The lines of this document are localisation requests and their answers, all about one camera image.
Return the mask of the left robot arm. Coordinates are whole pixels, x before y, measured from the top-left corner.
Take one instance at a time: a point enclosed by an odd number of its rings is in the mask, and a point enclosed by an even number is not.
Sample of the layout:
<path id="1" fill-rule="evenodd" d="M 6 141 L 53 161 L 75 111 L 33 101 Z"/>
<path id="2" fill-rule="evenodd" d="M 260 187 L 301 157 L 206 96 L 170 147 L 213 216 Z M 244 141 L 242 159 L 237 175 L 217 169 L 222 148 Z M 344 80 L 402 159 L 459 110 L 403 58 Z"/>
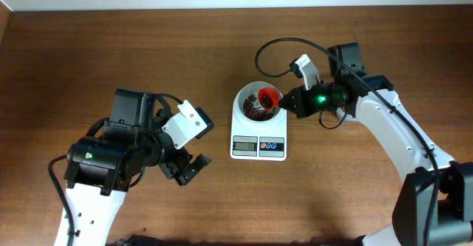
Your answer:
<path id="1" fill-rule="evenodd" d="M 157 166 L 169 180 L 184 186 L 208 164 L 203 154 L 185 148 L 213 129 L 210 117 L 187 100 L 176 114 L 166 93 L 117 89 L 112 113 L 94 123 L 63 155 L 67 161 L 62 188 L 51 161 L 50 178 L 63 206 L 56 245 L 104 245 L 126 193 Z"/>

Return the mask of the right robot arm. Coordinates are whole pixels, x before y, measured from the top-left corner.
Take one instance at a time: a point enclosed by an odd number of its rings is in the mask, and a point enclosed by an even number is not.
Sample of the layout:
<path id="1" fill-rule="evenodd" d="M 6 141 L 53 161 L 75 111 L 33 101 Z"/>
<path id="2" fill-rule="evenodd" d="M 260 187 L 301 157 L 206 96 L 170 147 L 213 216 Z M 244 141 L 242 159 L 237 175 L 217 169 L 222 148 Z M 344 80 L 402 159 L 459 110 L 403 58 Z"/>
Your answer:
<path id="1" fill-rule="evenodd" d="M 403 181 L 392 222 L 356 245 L 459 245 L 472 241 L 472 163 L 438 147 L 405 110 L 383 75 L 368 75 L 358 45 L 325 50 L 333 82 L 322 83 L 302 55 L 290 71 L 303 79 L 279 101 L 298 118 L 343 108 L 381 144 Z"/>

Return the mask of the orange measuring scoop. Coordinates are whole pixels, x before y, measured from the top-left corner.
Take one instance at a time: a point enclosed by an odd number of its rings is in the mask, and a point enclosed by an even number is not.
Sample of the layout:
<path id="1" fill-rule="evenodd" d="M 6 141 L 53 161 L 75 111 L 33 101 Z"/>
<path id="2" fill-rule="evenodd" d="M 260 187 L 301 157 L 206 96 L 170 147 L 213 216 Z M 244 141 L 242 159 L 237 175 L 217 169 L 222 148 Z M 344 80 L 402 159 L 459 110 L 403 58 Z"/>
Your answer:
<path id="1" fill-rule="evenodd" d="M 264 87 L 258 91 L 259 104 L 265 110 L 272 110 L 279 106 L 279 93 L 273 87 Z"/>

